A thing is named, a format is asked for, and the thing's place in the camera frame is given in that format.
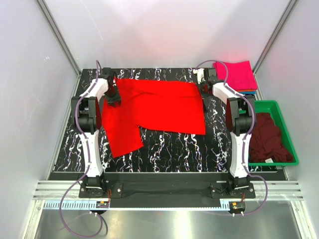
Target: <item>folded red cloth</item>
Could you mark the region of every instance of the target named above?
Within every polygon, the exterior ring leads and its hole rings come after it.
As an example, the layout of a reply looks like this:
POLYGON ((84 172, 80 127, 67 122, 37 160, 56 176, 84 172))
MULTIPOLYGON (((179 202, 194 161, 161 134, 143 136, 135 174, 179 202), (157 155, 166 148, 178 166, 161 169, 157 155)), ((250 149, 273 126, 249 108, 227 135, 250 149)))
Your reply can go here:
POLYGON ((104 102, 102 124, 113 157, 143 146, 139 126, 205 134, 203 101, 194 83, 119 79, 119 107, 104 102))
POLYGON ((270 114, 258 113, 256 117, 257 124, 249 143, 249 162, 264 163, 269 158, 276 162, 292 162, 294 158, 281 142, 281 131, 270 114))
MULTIPOLYGON (((258 89, 249 61, 240 63, 224 63, 228 68, 227 83, 231 88, 236 91, 255 91, 258 89)), ((225 67, 219 62, 214 63, 213 66, 216 69, 218 79, 225 80, 225 67)))

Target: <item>dark red cloth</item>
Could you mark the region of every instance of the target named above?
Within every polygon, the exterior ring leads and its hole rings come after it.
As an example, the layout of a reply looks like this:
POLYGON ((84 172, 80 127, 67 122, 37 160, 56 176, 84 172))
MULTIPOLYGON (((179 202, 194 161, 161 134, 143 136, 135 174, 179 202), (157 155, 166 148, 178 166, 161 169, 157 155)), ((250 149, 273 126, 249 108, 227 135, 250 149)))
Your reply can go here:
MULTIPOLYGON (((228 68, 227 83, 231 88, 236 91, 255 91, 258 89, 249 61, 239 63, 224 63, 228 68)), ((219 62, 214 63, 213 66, 216 69, 218 79, 225 80, 225 67, 219 62)))
POLYGON ((113 157, 143 146, 139 126, 205 134, 203 102, 194 83, 119 79, 119 107, 104 102, 102 124, 113 157))
POLYGON ((257 125, 249 143, 249 161, 264 163, 271 158, 275 162, 292 162, 293 156, 281 142, 281 131, 275 126, 269 113, 258 113, 257 125))

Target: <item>purple cable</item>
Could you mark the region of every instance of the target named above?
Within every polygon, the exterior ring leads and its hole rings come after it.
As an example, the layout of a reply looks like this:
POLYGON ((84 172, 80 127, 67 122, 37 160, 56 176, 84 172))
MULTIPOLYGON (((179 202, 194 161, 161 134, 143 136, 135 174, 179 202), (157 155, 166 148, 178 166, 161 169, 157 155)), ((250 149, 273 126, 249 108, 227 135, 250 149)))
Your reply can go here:
POLYGON ((68 194, 68 192, 77 184, 79 183, 89 172, 90 170, 90 164, 91 164, 91 155, 90 155, 90 151, 89 151, 89 143, 88 143, 88 138, 87 136, 85 135, 85 133, 83 132, 83 130, 81 129, 80 127, 80 124, 79 124, 79 119, 78 119, 78 114, 79 114, 79 106, 80 106, 80 103, 81 101, 93 90, 94 86, 96 85, 97 81, 98 81, 98 78, 99 78, 99 69, 102 69, 101 68, 101 65, 99 63, 99 61, 97 60, 96 61, 96 79, 95 79, 95 82, 91 85, 91 87, 89 88, 88 92, 85 93, 80 99, 79 101, 76 103, 76 107, 75 107, 75 124, 76 124, 76 127, 77 129, 80 131, 81 134, 84 135, 84 138, 85 138, 85 141, 86 141, 86 146, 87 146, 87 149, 88 149, 88 161, 89 161, 89 164, 88 164, 88 168, 86 169, 86 171, 84 172, 84 174, 76 181, 74 182, 64 193, 64 195, 62 196, 61 198, 61 201, 60 201, 60 206, 59 206, 59 215, 60 215, 60 219, 64 225, 64 227, 70 232, 72 233, 73 235, 77 236, 77 237, 80 237, 80 238, 94 238, 96 237, 102 230, 102 227, 103 227, 103 221, 104 219, 102 218, 101 215, 99 214, 95 214, 97 215, 100 220, 101 220, 101 226, 100 226, 100 229, 93 235, 90 235, 90 236, 84 236, 84 235, 81 235, 81 234, 78 234, 74 231, 72 231, 68 225, 66 224, 64 218, 63 218, 63 215, 62 215, 62 203, 63 203, 63 200, 64 198, 66 197, 66 195, 68 194))
MULTIPOLYGON (((239 96, 240 98, 242 98, 248 105, 248 107, 250 108, 251 112, 252 112, 252 123, 250 125, 250 128, 249 130, 247 131, 247 133, 245 134, 243 140, 245 140, 247 138, 247 136, 253 131, 253 128, 254 128, 254 124, 255 124, 255 113, 254 113, 254 109, 253 109, 253 106, 251 105, 251 103, 240 93, 238 93, 237 91, 235 91, 233 88, 231 88, 230 86, 228 86, 226 83, 227 83, 227 80, 228 80, 228 67, 226 66, 226 64, 222 61, 218 61, 218 60, 206 60, 206 61, 203 61, 201 62, 198 66, 195 67, 195 69, 197 70, 199 66, 201 66, 202 64, 206 63, 206 62, 218 62, 220 64, 222 64, 224 67, 225 67, 225 70, 226 70, 226 76, 225 76, 225 80, 224 80, 224 86, 226 89, 228 89, 229 91, 231 91, 233 94, 235 94, 236 96, 239 96)), ((262 177, 262 176, 259 176, 259 175, 252 175, 249 170, 246 168, 246 165, 245 165, 245 141, 243 141, 243 154, 242 154, 242 165, 246 171, 246 173, 248 174, 248 176, 252 177, 252 178, 259 178, 261 179, 264 184, 265 184, 265 187, 266 187, 266 194, 265 194, 265 199, 263 201, 263 203, 260 205, 260 207, 258 207, 257 209, 251 211, 251 212, 248 212, 248 213, 245 213, 245 215, 251 215, 251 214, 254 214, 256 212, 258 212, 259 210, 261 210, 261 208, 264 206, 266 200, 267 200, 267 197, 268 197, 268 185, 267 185, 267 182, 266 180, 262 177)), ((215 214, 215 213, 212 213, 214 215, 219 215, 219 216, 224 216, 223 214, 215 214)))

